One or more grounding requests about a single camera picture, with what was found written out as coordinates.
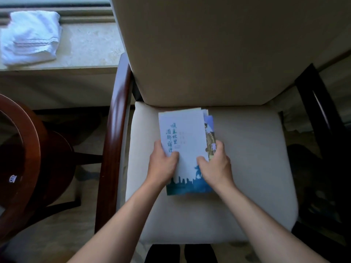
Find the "person's black shoe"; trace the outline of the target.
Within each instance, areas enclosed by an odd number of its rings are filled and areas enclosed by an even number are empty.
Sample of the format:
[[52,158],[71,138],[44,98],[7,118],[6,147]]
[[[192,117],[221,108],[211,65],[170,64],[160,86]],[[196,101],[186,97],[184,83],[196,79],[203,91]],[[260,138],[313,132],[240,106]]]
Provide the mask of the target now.
[[144,263],[179,263],[180,245],[153,244],[147,252]]
[[211,244],[186,244],[184,256],[187,263],[218,263]]

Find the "white folded towel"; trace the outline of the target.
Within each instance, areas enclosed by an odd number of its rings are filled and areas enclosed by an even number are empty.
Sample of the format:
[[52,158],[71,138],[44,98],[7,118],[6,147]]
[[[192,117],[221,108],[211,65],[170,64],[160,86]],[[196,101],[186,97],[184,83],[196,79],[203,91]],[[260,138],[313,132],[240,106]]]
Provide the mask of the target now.
[[2,64],[21,66],[55,60],[62,35],[59,20],[57,12],[11,12],[9,24],[0,33]]

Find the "person's left hand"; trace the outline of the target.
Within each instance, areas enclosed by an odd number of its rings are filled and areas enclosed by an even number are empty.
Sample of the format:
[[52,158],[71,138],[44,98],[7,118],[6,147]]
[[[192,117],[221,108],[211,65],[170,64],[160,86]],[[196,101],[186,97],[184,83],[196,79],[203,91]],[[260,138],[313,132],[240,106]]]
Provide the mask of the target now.
[[174,176],[176,169],[168,169],[165,165],[166,154],[161,140],[154,143],[154,149],[150,155],[146,182],[159,189],[163,189]]

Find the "person's right hand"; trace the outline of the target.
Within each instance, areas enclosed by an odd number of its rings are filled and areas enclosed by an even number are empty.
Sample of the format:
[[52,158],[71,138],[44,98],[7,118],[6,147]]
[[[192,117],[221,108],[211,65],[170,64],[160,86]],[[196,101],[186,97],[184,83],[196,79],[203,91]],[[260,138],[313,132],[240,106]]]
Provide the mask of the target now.
[[211,164],[211,173],[202,174],[202,177],[216,193],[220,193],[227,188],[236,188],[231,161],[225,152],[225,146],[222,141],[216,141],[216,152],[209,162]]

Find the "person's right black shoe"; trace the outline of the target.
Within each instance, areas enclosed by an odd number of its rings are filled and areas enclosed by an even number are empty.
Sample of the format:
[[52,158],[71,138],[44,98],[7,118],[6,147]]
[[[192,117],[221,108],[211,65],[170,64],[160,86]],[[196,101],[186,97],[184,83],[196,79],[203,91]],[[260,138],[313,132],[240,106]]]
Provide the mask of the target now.
[[211,244],[186,244],[184,256],[187,263],[218,263]]

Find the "person's left black shoe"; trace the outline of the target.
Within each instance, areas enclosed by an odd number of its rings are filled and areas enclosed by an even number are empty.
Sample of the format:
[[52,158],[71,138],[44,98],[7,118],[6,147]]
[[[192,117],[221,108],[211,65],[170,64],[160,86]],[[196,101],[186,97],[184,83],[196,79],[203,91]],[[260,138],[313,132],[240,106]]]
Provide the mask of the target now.
[[147,252],[144,263],[179,263],[180,245],[153,244]]

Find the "beige marble window sill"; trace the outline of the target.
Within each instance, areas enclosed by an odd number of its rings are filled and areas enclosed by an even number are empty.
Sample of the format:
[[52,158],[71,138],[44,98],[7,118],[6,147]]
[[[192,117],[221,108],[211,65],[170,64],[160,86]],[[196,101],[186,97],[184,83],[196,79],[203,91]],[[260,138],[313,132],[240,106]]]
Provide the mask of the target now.
[[63,24],[62,29],[55,60],[14,67],[0,60],[0,72],[118,67],[125,49],[116,23]]

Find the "white and blue booklet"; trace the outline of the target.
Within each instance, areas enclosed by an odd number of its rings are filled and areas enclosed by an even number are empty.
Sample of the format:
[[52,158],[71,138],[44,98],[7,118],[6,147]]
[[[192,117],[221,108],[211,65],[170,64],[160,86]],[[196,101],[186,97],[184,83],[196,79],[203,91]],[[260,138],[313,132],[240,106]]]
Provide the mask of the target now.
[[196,158],[208,154],[202,108],[158,113],[161,144],[167,156],[179,152],[179,161],[169,183],[168,196],[210,193],[212,188],[202,177]]

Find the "person's right forearm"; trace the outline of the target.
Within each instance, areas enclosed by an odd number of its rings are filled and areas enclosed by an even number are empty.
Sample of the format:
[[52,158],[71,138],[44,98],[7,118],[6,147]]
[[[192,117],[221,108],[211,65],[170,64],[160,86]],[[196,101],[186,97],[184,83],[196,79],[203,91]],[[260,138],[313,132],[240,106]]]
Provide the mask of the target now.
[[234,215],[262,263],[329,263],[233,183],[221,183],[215,191]]

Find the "round dark wood side table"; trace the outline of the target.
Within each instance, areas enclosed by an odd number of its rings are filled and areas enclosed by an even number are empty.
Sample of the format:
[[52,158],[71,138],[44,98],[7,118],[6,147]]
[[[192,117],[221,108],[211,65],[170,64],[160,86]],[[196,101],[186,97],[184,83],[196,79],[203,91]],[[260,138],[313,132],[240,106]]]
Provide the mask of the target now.
[[43,219],[81,206],[79,195],[53,203],[71,184],[78,165],[102,159],[75,152],[30,108],[0,94],[0,245]]

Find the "colourful illustrated booklet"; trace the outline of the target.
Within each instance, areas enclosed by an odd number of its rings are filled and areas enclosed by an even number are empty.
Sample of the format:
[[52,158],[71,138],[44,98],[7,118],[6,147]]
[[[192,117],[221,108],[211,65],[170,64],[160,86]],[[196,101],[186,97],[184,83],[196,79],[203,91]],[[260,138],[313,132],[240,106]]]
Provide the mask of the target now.
[[206,142],[207,142],[207,147],[205,151],[207,152],[208,160],[210,161],[216,152],[214,122],[213,122],[213,116],[209,115],[207,109],[202,109],[202,112],[204,114],[204,125],[205,125],[205,134],[206,134]]

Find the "person's left forearm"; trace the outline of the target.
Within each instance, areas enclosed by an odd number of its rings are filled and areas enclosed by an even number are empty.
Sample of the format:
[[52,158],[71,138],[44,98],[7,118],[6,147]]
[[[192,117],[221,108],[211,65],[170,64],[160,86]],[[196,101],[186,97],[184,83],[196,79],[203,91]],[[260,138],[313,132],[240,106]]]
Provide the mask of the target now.
[[67,263],[130,263],[164,183],[146,180]]

